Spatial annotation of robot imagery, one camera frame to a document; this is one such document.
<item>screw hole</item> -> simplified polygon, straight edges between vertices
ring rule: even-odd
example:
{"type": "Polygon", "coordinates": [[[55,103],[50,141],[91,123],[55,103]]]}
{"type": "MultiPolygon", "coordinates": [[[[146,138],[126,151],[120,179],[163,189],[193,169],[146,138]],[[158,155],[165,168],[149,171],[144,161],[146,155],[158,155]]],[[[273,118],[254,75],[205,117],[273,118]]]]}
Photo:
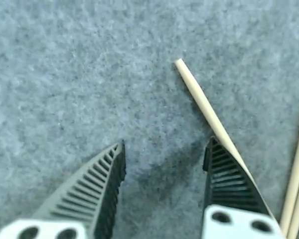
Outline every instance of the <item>screw hole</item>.
{"type": "Polygon", "coordinates": [[[19,235],[18,239],[34,239],[38,235],[39,229],[37,227],[30,227],[24,229],[19,235]]]}
{"type": "Polygon", "coordinates": [[[66,229],[59,233],[56,239],[75,239],[76,231],[74,229],[66,229]]]}
{"type": "Polygon", "coordinates": [[[223,212],[216,212],[211,216],[212,219],[214,219],[215,221],[218,221],[220,223],[230,223],[230,217],[223,212]]]}
{"type": "Polygon", "coordinates": [[[265,232],[265,233],[270,233],[272,230],[270,226],[267,223],[264,223],[262,221],[254,221],[251,223],[251,226],[259,231],[265,232]]]}

